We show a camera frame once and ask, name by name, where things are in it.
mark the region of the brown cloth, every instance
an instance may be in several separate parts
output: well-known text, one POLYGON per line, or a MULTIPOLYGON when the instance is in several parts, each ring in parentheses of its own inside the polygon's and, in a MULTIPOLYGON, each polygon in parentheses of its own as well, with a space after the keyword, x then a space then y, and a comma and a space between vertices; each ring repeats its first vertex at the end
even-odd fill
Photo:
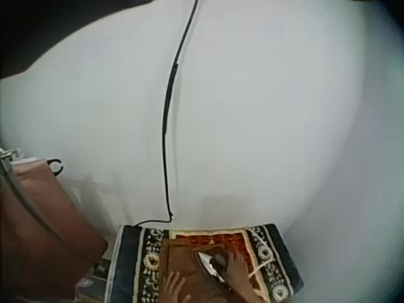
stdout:
POLYGON ((28 298, 73 299, 74 286, 98 263, 106 241, 74 207, 45 161, 15 165, 20 187, 45 221, 90 262, 55 239, 1 179, 2 288, 28 298))
POLYGON ((193 246, 181 239, 164 239, 160 250, 160 289, 162 289, 162 278, 170 272, 178 271, 181 277, 186 279, 180 292, 179 302, 187 294, 192 296, 192 303, 242 302, 235 293, 230 292, 227 287, 206 274, 196 257, 198 251, 211 256, 216 254, 227 256, 223 244, 193 246))

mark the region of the human hand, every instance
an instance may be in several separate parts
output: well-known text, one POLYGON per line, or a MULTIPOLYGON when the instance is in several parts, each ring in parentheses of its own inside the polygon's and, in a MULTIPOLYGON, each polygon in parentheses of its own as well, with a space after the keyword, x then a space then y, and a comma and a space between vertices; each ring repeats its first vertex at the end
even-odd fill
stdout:
POLYGON ((237 293, 244 293, 253 289, 248 281, 247 263, 238 251, 229 251, 227 283, 237 293))
MULTIPOLYGON (((180 274, 171 272, 168 277, 163 278, 162 288, 160 289, 159 303, 178 303, 178 296, 181 288, 185 284, 185 278, 180 278, 180 274)), ((187 303, 191 300, 191 295, 187 294, 181 303, 187 303)))

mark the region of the black cable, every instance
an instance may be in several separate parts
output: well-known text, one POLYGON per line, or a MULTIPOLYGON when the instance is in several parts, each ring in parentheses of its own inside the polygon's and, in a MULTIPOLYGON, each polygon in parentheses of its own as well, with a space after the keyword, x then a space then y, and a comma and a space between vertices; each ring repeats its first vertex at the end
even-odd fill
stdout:
POLYGON ((192 20, 195 15, 196 7, 198 6, 198 1, 195 0, 194 7, 192 8, 191 15, 189 16, 187 26, 184 30, 184 34, 182 34, 181 42, 177 49, 177 54, 175 55, 174 62, 171 67, 169 84, 167 85, 167 91, 165 93, 165 102, 164 102, 164 112, 163 112, 163 129, 162 129, 162 149, 163 149, 163 171, 164 171, 164 186, 165 186, 165 202, 167 204, 167 212, 169 213, 168 220, 145 220, 140 223, 137 223, 135 226, 140 226, 145 223, 155 222, 155 223, 171 223, 172 217, 174 214, 171 212, 170 206, 170 197, 169 197, 169 180, 167 176, 167 157, 165 152, 165 135, 167 134, 167 121, 169 118, 169 109, 171 103, 171 95, 172 95, 172 88, 174 86, 175 75, 177 74, 178 70, 178 58, 181 54, 182 46, 184 45, 185 39, 188 34, 189 27, 191 26, 192 20))

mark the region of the wall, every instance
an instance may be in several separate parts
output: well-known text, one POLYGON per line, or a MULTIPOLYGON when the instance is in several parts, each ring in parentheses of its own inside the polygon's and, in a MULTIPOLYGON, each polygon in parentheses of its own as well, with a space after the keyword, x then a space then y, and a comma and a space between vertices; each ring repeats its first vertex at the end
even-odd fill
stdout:
MULTIPOLYGON (((2 82, 5 143, 60 157, 61 182, 106 234, 167 218, 162 109, 192 5, 104 18, 2 82)), ((362 100, 361 14, 345 1, 200 1, 169 121, 173 228, 285 229, 306 208, 362 100)))
POLYGON ((296 302, 390 302, 404 286, 404 38, 381 7, 365 12, 364 100, 321 190, 283 234, 306 284, 296 302))

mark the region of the ironing board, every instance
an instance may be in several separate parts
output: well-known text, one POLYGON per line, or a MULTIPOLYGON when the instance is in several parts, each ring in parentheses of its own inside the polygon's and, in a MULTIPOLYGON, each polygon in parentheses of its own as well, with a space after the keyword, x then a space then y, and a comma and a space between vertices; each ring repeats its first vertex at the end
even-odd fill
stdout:
POLYGON ((117 236, 104 303, 157 303, 162 241, 178 238, 194 245, 230 243, 241 251, 249 271, 270 259, 250 279, 267 302, 281 302, 303 287, 299 272, 273 224, 248 229, 192 232, 125 225, 119 229, 117 236))

